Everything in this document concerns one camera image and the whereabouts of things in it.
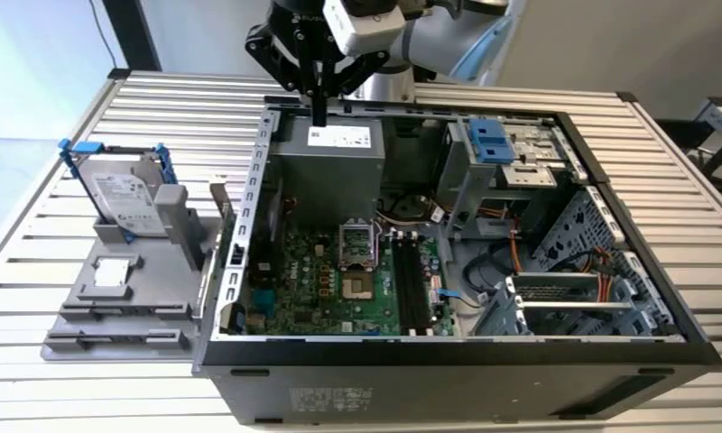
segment blue plastic latch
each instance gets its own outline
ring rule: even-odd
[[[120,227],[120,230],[122,231],[122,237],[125,238],[125,243],[130,244],[133,241],[138,239],[138,236],[130,231],[128,231],[125,228]]]
[[[77,144],[74,144],[74,147],[72,148],[72,151],[74,153],[85,153],[90,155],[100,153],[102,150],[104,143],[101,142],[77,142]]]
[[[157,153],[157,157],[160,158],[160,166],[163,167],[164,182],[179,183],[177,175],[173,172],[173,164],[171,163],[171,153],[168,152],[168,148],[164,146],[163,143],[157,143],[157,146],[155,146],[153,152]]]
[[[516,153],[506,135],[503,124],[495,119],[471,119],[468,136],[476,151],[476,161],[484,164],[510,164]]]
[[[275,291],[257,289],[253,291],[253,307],[267,318],[275,316]]]
[[[58,157],[61,158],[61,161],[64,161],[64,164],[69,169],[69,174],[72,175],[72,178],[80,179],[80,171],[77,170],[77,165],[74,165],[74,162],[72,161],[72,153],[69,153],[69,150],[72,148],[72,142],[68,138],[65,138],[58,142],[57,146],[58,149],[61,149]]]

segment aluminum extrusion table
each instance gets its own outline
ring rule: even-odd
[[[132,72],[105,82],[72,140],[164,143],[189,190],[213,213],[204,182],[243,190],[263,78]],[[642,107],[613,93],[418,86],[423,104],[563,111],[594,151],[634,223],[722,355],[722,198]],[[212,383],[185,363],[50,364],[40,345],[93,243],[93,207],[52,161],[0,233],[0,431],[211,431],[236,421]],[[516,425],[321,426],[320,431],[722,432],[722,372],[710,373],[607,422]]]

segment ram slot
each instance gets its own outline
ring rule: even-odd
[[[400,333],[424,336],[430,318],[416,241],[408,238],[395,240],[392,252]]]

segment sticker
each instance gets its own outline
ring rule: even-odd
[[[442,209],[440,206],[436,206],[434,209],[434,213],[431,214],[431,221],[434,221],[438,224],[442,222],[443,217],[444,217],[444,209]]]
[[[98,195],[118,226],[134,235],[165,235],[144,181],[132,174],[92,174]]]
[[[364,412],[372,404],[374,388],[289,388],[296,412]]]
[[[324,127],[311,126],[308,146],[372,149],[370,128],[368,126],[340,126],[337,124]]]

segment motherboard chip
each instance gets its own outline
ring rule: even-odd
[[[312,322],[312,312],[311,311],[295,311],[293,313],[295,323],[311,323]]]
[[[341,273],[341,297],[344,299],[374,299],[372,275],[368,272]]]

